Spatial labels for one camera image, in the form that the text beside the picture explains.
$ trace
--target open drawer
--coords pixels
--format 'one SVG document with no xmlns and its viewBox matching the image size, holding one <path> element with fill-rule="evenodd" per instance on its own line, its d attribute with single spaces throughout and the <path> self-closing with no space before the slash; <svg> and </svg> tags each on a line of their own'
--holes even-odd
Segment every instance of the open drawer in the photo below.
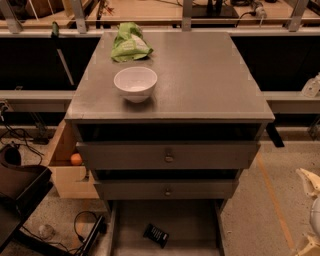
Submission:
<svg viewBox="0 0 320 256">
<path fill-rule="evenodd" d="M 256 141 L 81 142 L 77 143 L 89 169 L 246 169 Z"/>
<path fill-rule="evenodd" d="M 114 201 L 107 255 L 218 256 L 223 231 L 213 200 Z M 149 224 L 169 235 L 164 248 L 144 237 Z"/>
</svg>

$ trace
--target black object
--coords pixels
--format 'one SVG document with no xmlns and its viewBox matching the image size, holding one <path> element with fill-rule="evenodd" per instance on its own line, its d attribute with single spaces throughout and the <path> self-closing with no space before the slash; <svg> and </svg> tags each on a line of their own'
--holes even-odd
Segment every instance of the black object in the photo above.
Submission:
<svg viewBox="0 0 320 256">
<path fill-rule="evenodd" d="M 163 232 L 152 224 L 149 224 L 143 234 L 143 237 L 148 237 L 152 241 L 160 244 L 161 248 L 164 248 L 168 241 L 169 234 Z"/>
<path fill-rule="evenodd" d="M 208 0 L 206 6 L 196 5 L 192 7 L 192 18 L 239 18 L 238 13 L 232 6 L 222 5 L 222 0 L 215 4 Z"/>
<path fill-rule="evenodd" d="M 284 147 L 282 138 L 280 137 L 280 135 L 279 135 L 279 133 L 273 123 L 267 124 L 266 130 L 267 130 L 267 133 L 268 133 L 270 139 L 273 141 L 273 144 L 277 148 Z"/>
</svg>

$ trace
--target cabinet top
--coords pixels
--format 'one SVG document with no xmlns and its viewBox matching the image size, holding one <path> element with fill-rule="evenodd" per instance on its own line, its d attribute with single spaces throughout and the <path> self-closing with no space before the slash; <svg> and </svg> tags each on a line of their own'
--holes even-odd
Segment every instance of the cabinet top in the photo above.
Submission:
<svg viewBox="0 0 320 256">
<path fill-rule="evenodd" d="M 111 59 L 116 32 L 105 32 L 68 108 L 66 120 L 213 119 L 272 121 L 270 110 L 232 39 L 224 32 L 143 32 L 154 49 L 147 59 Z M 154 70 L 152 96 L 131 103 L 113 79 L 122 69 Z"/>
</svg>

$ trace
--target black cable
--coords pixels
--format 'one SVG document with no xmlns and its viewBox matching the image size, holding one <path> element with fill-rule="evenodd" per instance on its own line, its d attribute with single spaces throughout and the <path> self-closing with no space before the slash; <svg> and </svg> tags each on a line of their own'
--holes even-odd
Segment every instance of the black cable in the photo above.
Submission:
<svg viewBox="0 0 320 256">
<path fill-rule="evenodd" d="M 60 243 L 60 242 L 47 242 L 47 241 L 43 240 L 41 237 L 33 234 L 33 233 L 32 233 L 29 229 L 27 229 L 25 226 L 22 226 L 22 228 L 23 228 L 25 231 L 27 231 L 31 236 L 37 238 L 37 239 L 40 240 L 41 242 L 44 242 L 44 243 L 50 244 L 50 245 L 60 245 L 63 249 L 65 249 L 66 253 L 67 253 L 67 252 L 70 252 L 70 250 L 69 250 L 65 245 L 63 245 L 62 243 Z"/>
<path fill-rule="evenodd" d="M 251 14 L 252 16 L 255 16 L 255 15 L 256 15 L 256 13 L 255 13 L 255 12 L 253 12 L 253 11 L 243 13 L 243 14 L 240 16 L 240 18 L 238 19 L 238 21 L 237 21 L 237 23 L 236 23 L 235 27 L 238 27 L 238 25 L 239 25 L 239 23 L 240 23 L 240 20 L 243 18 L 243 16 L 248 15 L 248 14 Z"/>
<path fill-rule="evenodd" d="M 12 128 L 9 124 L 7 124 L 5 122 L 5 119 L 4 119 L 4 113 L 5 111 L 7 110 L 6 106 L 3 105 L 1 106 L 1 110 L 0 110 L 0 115 L 1 115 L 1 120 L 2 120 L 2 123 L 4 125 L 4 127 L 7 129 L 7 131 L 2 134 L 0 136 L 0 142 L 1 144 L 3 145 L 6 145 L 5 143 L 3 143 L 2 139 L 5 135 L 7 135 L 9 133 L 9 137 L 10 138 L 14 138 L 14 139 L 17 139 L 17 140 L 20 140 L 20 141 L 23 141 L 24 144 L 16 144 L 16 145 L 22 145 L 22 146 L 26 146 L 32 153 L 38 155 L 40 157 L 40 161 L 38 163 L 38 165 L 40 165 L 42 163 L 42 156 L 44 155 L 43 153 L 41 153 L 40 151 L 38 151 L 37 149 L 35 149 L 34 147 L 31 147 L 28 142 L 32 141 L 33 140 L 33 137 L 30 136 L 30 134 L 25 130 L 25 129 L 22 129 L 22 128 Z"/>
<path fill-rule="evenodd" d="M 27 229 L 25 226 L 22 226 L 22 228 L 23 228 L 27 233 L 29 233 L 31 236 L 37 238 L 37 239 L 40 240 L 41 242 L 44 242 L 44 243 L 49 244 L 49 245 L 59 245 L 59 246 L 61 246 L 61 247 L 65 250 L 65 253 L 66 253 L 66 254 L 67 254 L 67 253 L 71 253 L 72 251 L 75 251 L 75 253 L 74 253 L 73 255 L 74 255 L 74 256 L 78 256 L 78 255 L 80 255 L 79 253 L 81 253 L 82 250 L 83 250 L 84 245 L 81 245 L 81 246 L 79 246 L 78 248 L 68 249 L 65 245 L 63 245 L 63 244 L 60 243 L 60 242 L 47 242 L 47 241 L 43 240 L 41 237 L 33 234 L 33 233 L 32 233 L 29 229 Z"/>
</svg>

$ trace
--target chair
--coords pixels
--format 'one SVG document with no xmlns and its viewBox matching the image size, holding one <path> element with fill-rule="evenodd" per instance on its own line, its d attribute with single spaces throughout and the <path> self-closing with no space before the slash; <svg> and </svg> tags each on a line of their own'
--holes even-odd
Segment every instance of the chair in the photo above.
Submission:
<svg viewBox="0 0 320 256">
<path fill-rule="evenodd" d="M 28 236 L 20 228 L 52 188 L 51 171 L 41 165 L 21 165 L 16 146 L 0 150 L 0 253 L 15 239 L 43 255 L 70 256 L 65 250 Z M 98 232 L 105 231 L 104 217 L 93 226 L 81 254 L 88 255 Z"/>
</svg>

